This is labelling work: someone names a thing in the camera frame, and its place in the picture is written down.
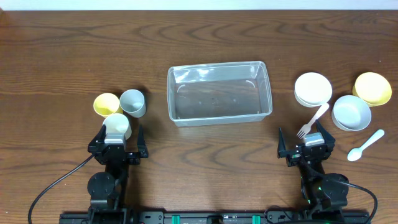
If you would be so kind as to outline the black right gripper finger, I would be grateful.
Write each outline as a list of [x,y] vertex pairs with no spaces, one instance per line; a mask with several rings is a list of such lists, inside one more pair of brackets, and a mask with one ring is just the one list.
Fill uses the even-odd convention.
[[286,151],[286,146],[285,146],[282,129],[279,128],[279,142],[278,142],[277,152],[284,153],[285,151]]
[[325,144],[334,144],[335,138],[322,126],[322,124],[317,119],[315,121],[317,131],[322,135]]

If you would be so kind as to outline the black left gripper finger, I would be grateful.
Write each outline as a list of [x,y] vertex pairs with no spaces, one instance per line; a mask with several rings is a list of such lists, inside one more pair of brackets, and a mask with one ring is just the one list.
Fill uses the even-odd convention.
[[139,152],[147,152],[147,146],[144,139],[144,131],[141,125],[139,126],[138,135],[137,135],[137,148]]
[[97,135],[91,141],[92,144],[102,144],[104,143],[106,137],[106,125],[102,125],[101,129],[97,133]]

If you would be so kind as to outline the white plastic cup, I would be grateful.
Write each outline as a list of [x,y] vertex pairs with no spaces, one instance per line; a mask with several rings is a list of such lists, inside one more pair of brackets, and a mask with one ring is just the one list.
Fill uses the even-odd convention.
[[106,126],[106,133],[124,134],[125,139],[131,137],[132,129],[128,118],[123,114],[111,114],[104,121],[103,125]]

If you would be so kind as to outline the grey plastic bowl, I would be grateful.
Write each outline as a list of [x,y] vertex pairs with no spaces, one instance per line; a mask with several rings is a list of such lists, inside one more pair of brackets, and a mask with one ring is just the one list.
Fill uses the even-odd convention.
[[364,100],[354,95],[345,95],[335,101],[331,118],[344,131],[360,131],[369,126],[372,114]]

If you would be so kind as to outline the yellow plastic cup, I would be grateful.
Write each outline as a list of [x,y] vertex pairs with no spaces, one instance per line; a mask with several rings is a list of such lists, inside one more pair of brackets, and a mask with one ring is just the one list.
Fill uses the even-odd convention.
[[119,98],[112,93],[102,93],[93,102],[93,109],[96,114],[107,118],[116,113],[123,114]]

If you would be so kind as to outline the white plastic bowl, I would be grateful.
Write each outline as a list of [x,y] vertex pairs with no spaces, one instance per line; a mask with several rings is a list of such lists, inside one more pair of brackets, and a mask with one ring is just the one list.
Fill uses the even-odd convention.
[[294,86],[296,100],[306,107],[329,102],[332,96],[330,81],[320,73],[307,72],[298,77]]

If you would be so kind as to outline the grey plastic cup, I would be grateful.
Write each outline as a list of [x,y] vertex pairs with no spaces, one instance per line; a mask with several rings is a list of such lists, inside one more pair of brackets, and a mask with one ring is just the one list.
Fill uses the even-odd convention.
[[143,93],[139,90],[125,91],[119,101],[122,110],[135,118],[143,117],[146,113],[146,101]]

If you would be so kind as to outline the yellow plastic bowl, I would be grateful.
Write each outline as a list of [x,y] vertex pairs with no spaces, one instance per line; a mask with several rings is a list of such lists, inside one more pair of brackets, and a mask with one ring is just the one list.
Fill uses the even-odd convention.
[[382,75],[374,72],[362,73],[352,89],[353,95],[364,100],[369,107],[386,104],[392,96],[390,83]]

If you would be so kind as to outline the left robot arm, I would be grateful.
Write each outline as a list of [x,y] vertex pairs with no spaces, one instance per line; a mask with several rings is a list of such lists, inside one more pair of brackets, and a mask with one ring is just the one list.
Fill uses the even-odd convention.
[[133,223],[134,215],[125,207],[124,196],[129,166],[139,165],[142,158],[149,157],[143,128],[138,129],[136,152],[127,152],[125,135],[107,133],[105,125],[89,143],[88,152],[105,166],[105,171],[94,174],[88,181],[87,190],[91,199],[85,223]]

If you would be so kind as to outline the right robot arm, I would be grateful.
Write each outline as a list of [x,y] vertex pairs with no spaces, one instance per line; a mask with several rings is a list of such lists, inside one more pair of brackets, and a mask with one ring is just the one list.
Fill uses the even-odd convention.
[[302,180],[303,194],[309,207],[303,211],[304,219],[343,222],[342,208],[347,206],[348,179],[341,174],[326,174],[322,162],[331,156],[335,138],[315,122],[322,142],[307,146],[304,143],[287,149],[282,130],[279,130],[277,157],[285,158],[289,167],[297,166]]

